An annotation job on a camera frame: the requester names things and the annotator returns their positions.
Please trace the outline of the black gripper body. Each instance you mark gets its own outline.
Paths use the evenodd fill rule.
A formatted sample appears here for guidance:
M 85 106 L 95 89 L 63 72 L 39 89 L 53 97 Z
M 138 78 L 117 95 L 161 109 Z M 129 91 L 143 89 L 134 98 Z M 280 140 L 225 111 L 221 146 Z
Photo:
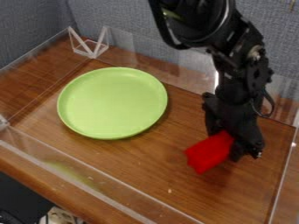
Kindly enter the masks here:
M 213 62 L 220 72 L 220 85 L 216 93 L 222 103 L 224 130 L 232 135 L 242 123 L 256 123 L 258 117 L 270 117 L 272 112 L 262 113 L 264 100 L 269 99 L 276 106 L 268 92 L 268 83 L 272 81 L 274 70 L 269 66 L 265 49 L 250 53 L 238 66 L 233 66 L 221 56 L 213 56 Z

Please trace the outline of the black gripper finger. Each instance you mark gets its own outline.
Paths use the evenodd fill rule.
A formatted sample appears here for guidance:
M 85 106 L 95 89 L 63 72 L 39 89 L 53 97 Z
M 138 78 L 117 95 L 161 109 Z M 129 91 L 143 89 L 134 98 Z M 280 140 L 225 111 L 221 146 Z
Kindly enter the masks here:
M 264 154 L 266 146 L 258 125 L 253 122 L 242 123 L 233 131 L 233 136 L 236 137 L 236 140 L 230 148 L 230 159 L 234 162 L 238 162 L 246 155 L 258 159 Z
M 204 104 L 202 108 L 205 110 L 205 122 L 206 128 L 210 136 L 214 136 L 224 130 L 222 123 L 222 112 L 221 112 L 221 100 L 216 94 L 206 92 L 202 95 Z

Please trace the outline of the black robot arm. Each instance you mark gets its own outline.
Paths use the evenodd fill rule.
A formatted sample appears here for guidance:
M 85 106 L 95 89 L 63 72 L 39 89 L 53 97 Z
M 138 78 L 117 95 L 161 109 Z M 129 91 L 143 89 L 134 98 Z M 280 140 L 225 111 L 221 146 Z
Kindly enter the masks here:
M 204 48 L 220 73 L 214 93 L 205 93 L 204 109 L 210 136 L 224 130 L 233 135 L 229 157 L 260 158 L 266 142 L 258 118 L 264 101 L 273 98 L 268 84 L 265 37 L 237 7 L 237 0 L 147 0 L 165 43 L 177 50 Z

